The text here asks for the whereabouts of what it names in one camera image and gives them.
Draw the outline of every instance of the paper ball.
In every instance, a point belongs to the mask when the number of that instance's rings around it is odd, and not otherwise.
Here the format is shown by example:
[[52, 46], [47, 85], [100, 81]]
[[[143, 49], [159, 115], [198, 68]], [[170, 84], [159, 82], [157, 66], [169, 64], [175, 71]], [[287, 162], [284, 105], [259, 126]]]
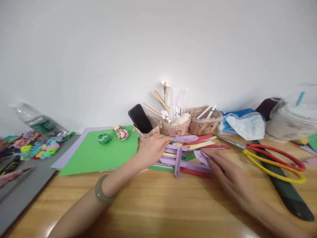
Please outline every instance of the paper ball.
[[105, 144], [105, 143], [109, 142], [110, 140], [111, 140], [111, 137], [107, 133], [104, 133], [104, 134], [98, 136], [98, 142], [100, 144]]
[[123, 129], [122, 126], [116, 125], [116, 126], [113, 127], [113, 133], [117, 134], [122, 129]]
[[129, 134], [127, 130], [120, 130], [117, 133], [117, 137], [119, 140], [126, 140], [128, 138]]

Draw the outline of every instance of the plastic cup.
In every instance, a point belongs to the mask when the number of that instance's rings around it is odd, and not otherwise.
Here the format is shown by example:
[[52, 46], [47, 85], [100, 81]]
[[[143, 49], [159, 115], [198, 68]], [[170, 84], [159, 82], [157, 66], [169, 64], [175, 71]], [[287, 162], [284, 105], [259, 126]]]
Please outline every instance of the plastic cup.
[[284, 106], [279, 108], [267, 123], [264, 138], [288, 142], [317, 133], [316, 106]]

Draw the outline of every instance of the hand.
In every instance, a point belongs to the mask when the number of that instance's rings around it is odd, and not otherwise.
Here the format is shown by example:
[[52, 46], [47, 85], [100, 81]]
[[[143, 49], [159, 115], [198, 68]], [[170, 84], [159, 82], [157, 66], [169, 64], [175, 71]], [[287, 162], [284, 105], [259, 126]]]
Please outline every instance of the hand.
[[9, 147], [8, 142], [6, 140], [0, 139], [0, 152], [4, 151], [8, 147]]
[[171, 141], [171, 137], [164, 135], [153, 135], [146, 138], [142, 141], [140, 149], [134, 159], [143, 170], [147, 169], [162, 157], [167, 144]]
[[222, 151], [202, 150], [213, 160], [208, 160], [211, 169], [218, 177], [229, 197], [244, 210], [257, 208], [261, 199], [255, 194], [244, 171], [233, 163]]

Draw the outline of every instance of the yellow scissors handle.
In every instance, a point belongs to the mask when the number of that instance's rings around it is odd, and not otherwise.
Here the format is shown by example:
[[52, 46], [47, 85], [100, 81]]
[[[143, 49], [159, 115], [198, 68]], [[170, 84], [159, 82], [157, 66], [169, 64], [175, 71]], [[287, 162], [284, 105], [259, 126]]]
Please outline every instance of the yellow scissors handle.
[[[280, 163], [259, 157], [259, 156], [251, 153], [250, 151], [248, 151], [246, 149], [242, 150], [242, 153], [245, 154], [247, 156], [248, 160], [250, 160], [256, 167], [258, 167], [259, 169], [263, 170], [265, 173], [267, 173], [267, 174], [269, 174], [277, 179], [283, 180], [285, 182], [298, 183], [298, 184], [305, 183], [307, 181], [306, 177], [302, 173], [298, 172], [295, 169], [292, 169], [292, 168], [287, 167], [285, 165], [282, 165]], [[282, 169], [286, 169], [286, 170], [292, 172], [293, 174], [295, 174], [298, 177], [298, 179], [292, 179], [292, 178], [284, 177], [284, 176], [278, 175], [276, 173], [273, 173], [272, 171], [264, 168], [262, 165], [260, 165], [258, 162], [256, 162], [253, 158], [256, 158], [259, 161], [262, 161], [262, 162], [265, 162], [268, 164], [275, 165], [275, 166], [280, 167]]]

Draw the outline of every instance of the bottle cap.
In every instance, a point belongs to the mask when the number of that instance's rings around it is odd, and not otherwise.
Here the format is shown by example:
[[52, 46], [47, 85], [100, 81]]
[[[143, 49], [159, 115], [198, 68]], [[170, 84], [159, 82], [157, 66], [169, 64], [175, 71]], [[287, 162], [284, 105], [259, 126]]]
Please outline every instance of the bottle cap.
[[8, 106], [12, 109], [17, 109], [19, 107], [23, 107], [24, 103], [22, 102], [15, 102], [15, 103], [12, 103], [12, 104], [9, 104]]

